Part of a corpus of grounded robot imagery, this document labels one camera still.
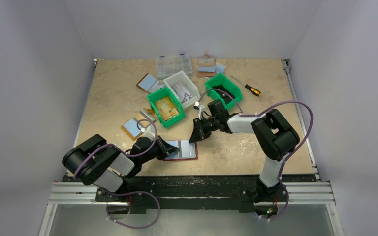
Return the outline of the green bin with black cards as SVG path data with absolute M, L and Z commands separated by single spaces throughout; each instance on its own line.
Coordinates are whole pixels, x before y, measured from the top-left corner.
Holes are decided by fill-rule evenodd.
M 223 73 L 216 74 L 204 83 L 206 90 L 214 89 L 206 93 L 213 100 L 221 100 L 226 109 L 230 110 L 236 106 L 233 99 L 240 103 L 243 95 L 240 88 L 228 79 Z

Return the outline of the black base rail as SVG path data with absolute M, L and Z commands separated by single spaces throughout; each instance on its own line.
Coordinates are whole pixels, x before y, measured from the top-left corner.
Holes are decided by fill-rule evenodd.
M 277 213 L 276 203 L 293 197 L 293 188 L 278 186 L 268 196 L 258 195 L 257 175 L 136 177 L 127 184 L 131 196 L 114 196 L 97 189 L 97 202 L 130 203 L 132 214 L 149 209 L 261 211 L 264 204 Z

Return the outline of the brown open card holder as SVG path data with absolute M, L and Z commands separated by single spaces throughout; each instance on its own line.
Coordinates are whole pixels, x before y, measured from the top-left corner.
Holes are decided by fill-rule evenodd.
M 137 84 L 136 86 L 146 92 L 147 94 L 154 93 L 163 87 L 165 83 L 161 80 L 158 80 L 153 75 L 147 73 Z

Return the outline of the tan open card holder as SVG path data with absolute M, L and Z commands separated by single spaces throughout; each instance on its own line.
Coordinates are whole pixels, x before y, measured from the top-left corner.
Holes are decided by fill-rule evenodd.
M 132 139 L 137 139 L 144 131 L 143 129 L 150 126 L 150 122 L 155 123 L 158 119 L 153 109 L 143 108 L 132 118 L 127 120 L 121 129 Z

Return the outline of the silver VIP card stack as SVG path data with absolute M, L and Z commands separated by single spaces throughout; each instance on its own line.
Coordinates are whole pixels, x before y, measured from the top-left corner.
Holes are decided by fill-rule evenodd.
M 182 82 L 178 82 L 172 86 L 173 91 L 176 93 L 179 101 L 183 104 L 193 98 L 192 93 L 186 88 Z

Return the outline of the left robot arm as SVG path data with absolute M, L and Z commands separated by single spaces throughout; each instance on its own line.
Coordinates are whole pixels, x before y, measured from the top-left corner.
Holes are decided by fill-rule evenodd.
M 114 201 L 127 195 L 124 178 L 136 176 L 143 164 L 153 159 L 164 160 L 178 153 L 179 147 L 169 144 L 162 137 L 139 137 L 126 153 L 95 134 L 68 151 L 62 164 L 73 173 L 73 178 L 84 185 L 96 185 L 108 190 Z

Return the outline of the black VIP card stack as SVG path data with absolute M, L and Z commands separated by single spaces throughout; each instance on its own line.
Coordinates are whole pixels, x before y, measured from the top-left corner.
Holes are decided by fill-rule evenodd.
M 234 95 L 223 85 L 214 86 L 213 88 L 216 89 L 216 93 L 223 99 L 225 104 L 228 104 L 233 100 Z

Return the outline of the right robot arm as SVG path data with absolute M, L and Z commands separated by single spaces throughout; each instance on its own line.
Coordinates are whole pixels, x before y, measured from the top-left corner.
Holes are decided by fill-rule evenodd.
M 283 162 L 300 142 L 298 133 L 280 111 L 271 109 L 262 115 L 230 114 L 220 100 L 214 100 L 206 107 L 195 102 L 193 108 L 198 111 L 198 117 L 193 120 L 190 143 L 207 139 L 216 130 L 256 136 L 265 154 L 256 192 L 263 200 L 273 197 L 276 193 L 275 186 L 280 183 Z

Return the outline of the red card holder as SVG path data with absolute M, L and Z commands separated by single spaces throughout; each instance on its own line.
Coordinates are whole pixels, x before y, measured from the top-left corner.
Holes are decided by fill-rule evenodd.
M 198 159 L 197 143 L 190 143 L 189 140 L 166 140 L 172 146 L 178 147 L 179 151 L 171 154 L 164 161 L 185 161 Z

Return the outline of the clear compartment organizer box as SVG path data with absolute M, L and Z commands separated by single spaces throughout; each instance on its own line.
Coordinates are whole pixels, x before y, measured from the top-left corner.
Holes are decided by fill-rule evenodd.
M 191 58 L 186 54 L 156 57 L 155 66 L 157 77 L 159 79 L 165 79 L 179 71 L 183 71 L 188 76 L 191 76 L 193 72 Z

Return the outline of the silver magnetic stripe card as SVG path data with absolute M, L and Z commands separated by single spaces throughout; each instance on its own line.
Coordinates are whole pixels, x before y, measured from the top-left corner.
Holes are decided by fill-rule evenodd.
M 180 140 L 179 144 L 179 154 L 180 159 L 194 159 L 196 154 L 196 143 L 189 143 L 189 140 Z

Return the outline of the yellow black screwdriver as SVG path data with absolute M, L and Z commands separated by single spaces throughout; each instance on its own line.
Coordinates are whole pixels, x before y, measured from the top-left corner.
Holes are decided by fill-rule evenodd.
M 243 83 L 242 81 L 240 81 L 238 78 L 236 78 L 235 76 L 231 75 L 231 77 L 233 79 L 235 79 L 236 81 L 238 81 L 239 83 L 241 83 L 246 89 L 249 90 L 249 92 L 251 92 L 253 95 L 257 96 L 257 97 L 260 97 L 261 96 L 261 91 L 259 91 L 258 89 L 246 84 L 246 83 Z

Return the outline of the white plastic bin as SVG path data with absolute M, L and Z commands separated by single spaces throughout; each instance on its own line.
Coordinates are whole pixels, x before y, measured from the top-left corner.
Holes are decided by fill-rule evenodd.
M 193 107 L 200 98 L 197 86 L 184 71 L 179 71 L 167 77 L 163 82 L 172 91 L 184 109 Z

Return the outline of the aluminium frame rail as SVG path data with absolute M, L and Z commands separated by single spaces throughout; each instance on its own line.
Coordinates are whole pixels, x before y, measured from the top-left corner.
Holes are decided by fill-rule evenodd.
M 62 205 L 120 205 L 127 202 L 98 202 L 96 201 L 97 187 L 85 186 L 78 182 L 54 182 L 51 188 L 48 204 Z

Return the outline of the green bin with gold cards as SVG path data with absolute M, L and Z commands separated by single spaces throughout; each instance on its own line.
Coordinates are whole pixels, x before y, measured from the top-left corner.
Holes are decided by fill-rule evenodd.
M 186 117 L 182 104 L 168 87 L 147 95 L 147 99 L 164 128 L 169 128 Z

